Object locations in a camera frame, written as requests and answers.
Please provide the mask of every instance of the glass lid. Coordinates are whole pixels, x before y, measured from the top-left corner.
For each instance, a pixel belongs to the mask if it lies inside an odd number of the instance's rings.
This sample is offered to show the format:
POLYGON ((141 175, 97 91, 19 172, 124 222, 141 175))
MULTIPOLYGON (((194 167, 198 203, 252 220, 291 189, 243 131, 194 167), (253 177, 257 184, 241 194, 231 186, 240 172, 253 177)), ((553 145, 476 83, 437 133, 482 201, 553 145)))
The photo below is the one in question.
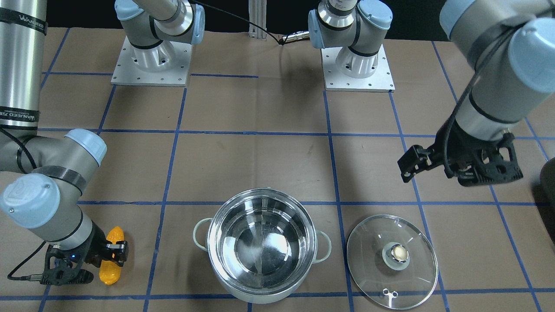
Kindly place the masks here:
POLYGON ((359 288, 387 308, 414 308, 436 288, 432 245, 414 225, 393 215, 374 215, 355 227, 347 242, 347 263, 359 288))

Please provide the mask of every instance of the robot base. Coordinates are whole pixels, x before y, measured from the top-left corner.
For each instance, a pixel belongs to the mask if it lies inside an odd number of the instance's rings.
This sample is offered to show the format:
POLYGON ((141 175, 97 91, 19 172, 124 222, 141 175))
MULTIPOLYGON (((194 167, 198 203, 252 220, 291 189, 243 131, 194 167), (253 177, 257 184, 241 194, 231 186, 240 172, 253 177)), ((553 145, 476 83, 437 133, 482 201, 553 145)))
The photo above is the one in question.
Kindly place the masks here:
POLYGON ((384 46, 381 46, 378 51, 379 61, 376 71, 368 78, 353 78, 343 74, 335 64, 335 59, 340 50, 341 48, 321 50, 326 90, 359 92, 389 92, 395 90, 384 46))
POLYGON ((189 67, 193 47, 188 43, 172 42, 176 58, 173 67, 162 72, 145 72, 133 61, 133 47, 127 37, 123 42, 118 63, 112 76, 116 85, 162 85, 167 87, 186 87, 189 81, 189 67))

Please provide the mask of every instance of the black curtain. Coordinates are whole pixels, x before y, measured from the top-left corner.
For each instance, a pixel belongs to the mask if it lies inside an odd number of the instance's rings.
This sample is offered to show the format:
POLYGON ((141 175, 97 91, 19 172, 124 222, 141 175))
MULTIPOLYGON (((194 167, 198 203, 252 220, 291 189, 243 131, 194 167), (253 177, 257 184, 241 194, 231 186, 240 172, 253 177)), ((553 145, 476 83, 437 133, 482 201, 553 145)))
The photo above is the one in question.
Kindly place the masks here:
MULTIPOLYGON (((47 22, 51 27, 121 28, 115 0, 49 0, 47 22)), ((248 0, 202 0, 208 5, 249 19, 248 0)), ((307 17, 319 0, 268 0, 266 27, 277 34, 308 29, 307 17)), ((382 0, 393 11, 389 39, 446 41, 439 15, 445 0, 382 0)), ((206 30, 213 32, 246 32, 249 25, 235 17, 205 7, 206 30)))

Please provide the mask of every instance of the stainless steel pot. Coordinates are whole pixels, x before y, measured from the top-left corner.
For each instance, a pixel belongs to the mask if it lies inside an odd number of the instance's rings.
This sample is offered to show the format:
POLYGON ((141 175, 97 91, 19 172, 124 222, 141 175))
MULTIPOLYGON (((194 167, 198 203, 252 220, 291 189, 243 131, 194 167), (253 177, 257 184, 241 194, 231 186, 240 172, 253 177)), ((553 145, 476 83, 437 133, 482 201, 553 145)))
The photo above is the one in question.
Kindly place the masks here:
POLYGON ((306 209, 293 197, 270 188, 246 190, 229 199, 213 218, 199 221, 193 241, 207 251, 214 273, 233 296, 265 304, 290 295, 310 267, 326 260, 331 240, 314 228, 306 209), (206 247, 196 232, 210 222, 206 247), (328 250, 316 258, 322 235, 328 250))

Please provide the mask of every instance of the cable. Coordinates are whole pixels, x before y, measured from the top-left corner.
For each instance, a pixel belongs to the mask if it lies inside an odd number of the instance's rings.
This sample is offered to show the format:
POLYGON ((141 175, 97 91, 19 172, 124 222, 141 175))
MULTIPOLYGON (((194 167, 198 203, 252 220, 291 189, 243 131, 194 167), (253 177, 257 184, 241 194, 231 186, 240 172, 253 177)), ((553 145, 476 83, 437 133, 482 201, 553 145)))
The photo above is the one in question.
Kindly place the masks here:
POLYGON ((34 162, 33 156, 31 156, 31 153, 29 152, 29 150, 25 147, 25 144, 21 143, 21 141, 18 138, 14 137, 10 132, 7 132, 6 130, 4 130, 2 128, 0 128, 0 132, 2 132, 6 137, 9 137, 12 141, 14 141, 17 145, 19 145, 21 150, 23 150, 23 152, 25 153, 25 155, 29 159, 29 161, 31 163, 31 167, 33 167, 33 169, 36 169, 37 164, 34 162))
POLYGON ((276 42, 277 42, 279 45, 283 46, 284 44, 286 44, 285 41, 283 40, 283 38, 282 38, 282 39, 277 39, 274 35, 272 35, 271 33, 269 33, 267 30, 265 30, 264 28, 258 26, 258 25, 255 24, 255 23, 249 21, 249 20, 246 19, 246 18, 240 17, 239 15, 235 15, 235 14, 233 14, 233 13, 230 13, 230 12, 228 12, 228 11, 222 10, 222 9, 220 9, 220 8, 216 8, 216 7, 211 6, 211 5, 209 5, 209 4, 199 2, 199 1, 197 1, 197 0, 189 0, 189 2, 191 2, 191 3, 196 3, 196 4, 200 4, 201 6, 205 6, 205 7, 208 7, 208 8, 212 8, 212 9, 214 9, 214 10, 216 10, 216 11, 220 11, 220 12, 229 14, 229 15, 235 17, 235 18, 238 18, 238 19, 240 19, 240 20, 242 20, 242 21, 245 21, 245 22, 251 24, 252 26, 254 26, 254 27, 256 27, 256 28, 261 29, 263 32, 267 33, 270 37, 272 37, 274 40, 276 40, 276 42))
POLYGON ((19 270, 19 268, 21 268, 25 263, 27 263, 27 261, 29 261, 29 259, 31 259, 32 257, 34 257, 37 252, 39 252, 44 245, 46 244, 46 241, 42 241, 42 243, 40 244, 40 246, 33 251, 32 254, 30 254, 27 258, 25 258, 25 260, 23 260, 20 264, 18 264, 9 274, 8 274, 8 279, 9 280, 30 280, 31 275, 27 275, 27 276, 18 276, 18 277, 13 277, 13 274, 16 273, 17 270, 19 270))
POLYGON ((458 110, 461 108, 462 103, 464 102, 464 100, 466 99, 466 97, 468 96, 468 94, 470 93, 472 88, 474 87, 474 84, 476 83, 476 80, 478 80, 478 78, 480 77, 480 74, 482 73, 482 70, 490 62, 493 55, 499 50, 499 48, 501 48, 501 46, 503 44, 505 44, 505 42, 509 38, 511 38, 512 35, 518 29, 519 29, 519 27, 507 28, 507 30, 505 30, 500 35, 500 39, 497 41, 495 46, 493 46, 493 48, 490 50, 490 52, 488 52, 488 54, 486 55, 486 57, 484 58, 482 63, 480 63, 478 68, 476 68, 476 71, 474 72, 474 75, 472 76, 472 79, 470 79, 470 82, 466 86, 465 91, 462 93, 461 97, 458 99, 457 104, 455 105, 455 108, 453 108, 453 112, 451 113, 451 115, 449 116, 449 119, 447 120, 447 127, 445 129, 445 137, 443 138, 443 166, 445 168, 445 174, 449 178, 452 178, 456 175, 453 172, 453 170, 451 170, 451 168, 449 167, 449 159, 447 157, 447 142, 449 141, 449 134, 451 133, 451 129, 453 128, 453 124, 455 123, 455 116, 457 115, 458 110))

